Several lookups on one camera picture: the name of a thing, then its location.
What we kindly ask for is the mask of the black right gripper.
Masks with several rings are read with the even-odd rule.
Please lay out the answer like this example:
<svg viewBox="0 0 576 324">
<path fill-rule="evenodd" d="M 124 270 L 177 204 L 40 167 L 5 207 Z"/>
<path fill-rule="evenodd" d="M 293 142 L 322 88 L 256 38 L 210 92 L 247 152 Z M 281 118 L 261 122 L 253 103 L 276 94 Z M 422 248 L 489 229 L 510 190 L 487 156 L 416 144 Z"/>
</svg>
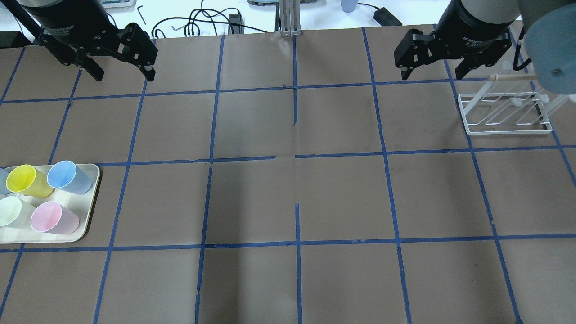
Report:
<svg viewBox="0 0 576 324">
<path fill-rule="evenodd" d="M 506 30 L 493 40 L 474 41 L 469 37 L 449 36 L 442 39 L 432 31 L 424 34 L 419 29 L 409 29 L 394 51 L 395 67 L 400 68 L 401 79 L 407 81 L 414 68 L 443 59 L 461 59 L 455 68 L 455 78 L 462 80 L 481 66 L 494 66 L 512 47 L 510 31 Z"/>
</svg>

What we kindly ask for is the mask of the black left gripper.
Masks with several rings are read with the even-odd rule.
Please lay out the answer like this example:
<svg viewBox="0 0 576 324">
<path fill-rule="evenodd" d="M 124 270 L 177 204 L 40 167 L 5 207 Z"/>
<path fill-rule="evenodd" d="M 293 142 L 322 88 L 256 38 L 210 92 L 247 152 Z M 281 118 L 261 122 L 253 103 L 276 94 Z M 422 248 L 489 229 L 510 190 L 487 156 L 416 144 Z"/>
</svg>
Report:
<svg viewBox="0 0 576 324">
<path fill-rule="evenodd" d="M 149 34 L 135 22 L 123 29 L 114 26 L 103 29 L 91 39 L 85 39 L 81 45 L 57 40 L 46 28 L 38 40 L 61 64 L 83 68 L 97 82 L 103 80 L 104 70 L 92 57 L 113 57 L 138 67 L 148 82 L 156 78 L 154 64 L 158 49 Z"/>
</svg>

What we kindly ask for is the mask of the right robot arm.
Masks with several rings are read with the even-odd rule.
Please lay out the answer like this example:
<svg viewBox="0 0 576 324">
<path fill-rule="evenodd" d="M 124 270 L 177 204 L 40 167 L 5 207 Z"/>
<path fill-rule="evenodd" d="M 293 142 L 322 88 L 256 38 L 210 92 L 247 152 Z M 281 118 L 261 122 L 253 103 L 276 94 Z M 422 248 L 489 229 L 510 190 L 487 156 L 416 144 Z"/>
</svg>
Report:
<svg viewBox="0 0 576 324">
<path fill-rule="evenodd" d="M 517 44 L 539 84 L 554 94 L 573 95 L 575 16 L 573 0 L 451 0 L 435 31 L 407 31 L 395 48 L 395 66 L 407 80 L 420 66 L 459 60 L 455 77 L 461 80 L 500 61 L 512 46 L 510 26 L 521 18 Z"/>
</svg>

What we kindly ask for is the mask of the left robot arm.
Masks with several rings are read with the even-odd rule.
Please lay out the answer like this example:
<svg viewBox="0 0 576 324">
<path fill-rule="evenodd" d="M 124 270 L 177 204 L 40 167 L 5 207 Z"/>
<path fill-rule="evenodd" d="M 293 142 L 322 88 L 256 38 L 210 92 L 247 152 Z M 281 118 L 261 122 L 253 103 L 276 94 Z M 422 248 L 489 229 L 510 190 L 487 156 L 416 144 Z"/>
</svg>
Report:
<svg viewBox="0 0 576 324">
<path fill-rule="evenodd" d="M 3 0 L 2 5 L 64 65 L 74 65 L 101 81 L 95 57 L 112 57 L 137 67 L 153 81 L 158 49 L 132 22 L 116 27 L 98 0 Z"/>
</svg>

